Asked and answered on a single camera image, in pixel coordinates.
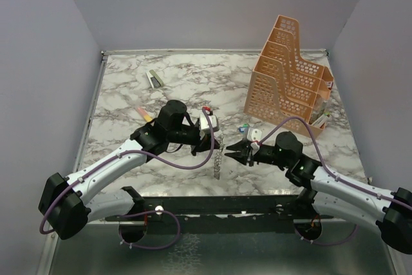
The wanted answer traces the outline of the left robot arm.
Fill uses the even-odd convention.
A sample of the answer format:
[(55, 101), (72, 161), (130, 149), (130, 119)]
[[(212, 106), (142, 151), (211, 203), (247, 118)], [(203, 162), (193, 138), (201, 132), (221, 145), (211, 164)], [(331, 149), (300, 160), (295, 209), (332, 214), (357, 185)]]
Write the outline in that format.
[(210, 108), (202, 108), (192, 121), (183, 102), (168, 101), (156, 118), (136, 129), (109, 155), (67, 176), (55, 173), (47, 179), (38, 206), (43, 215), (40, 233), (56, 232), (67, 240), (94, 220), (111, 216), (137, 219), (146, 210), (145, 202), (131, 186), (111, 194), (100, 194), (101, 190), (152, 159), (185, 169), (160, 155), (170, 144), (190, 146), (192, 155), (204, 151), (212, 155), (220, 146), (214, 138), (218, 130), (218, 118)]

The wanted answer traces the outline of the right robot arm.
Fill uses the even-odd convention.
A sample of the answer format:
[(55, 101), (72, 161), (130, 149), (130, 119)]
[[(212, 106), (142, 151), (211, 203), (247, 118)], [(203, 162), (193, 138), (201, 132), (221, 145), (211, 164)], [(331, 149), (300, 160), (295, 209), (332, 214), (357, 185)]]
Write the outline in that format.
[(269, 164), (302, 187), (297, 213), (341, 218), (369, 228), (393, 249), (411, 254), (411, 191), (382, 189), (344, 176), (303, 153), (303, 144), (290, 131), (276, 137), (273, 146), (243, 138), (227, 147), (227, 157), (244, 166)]

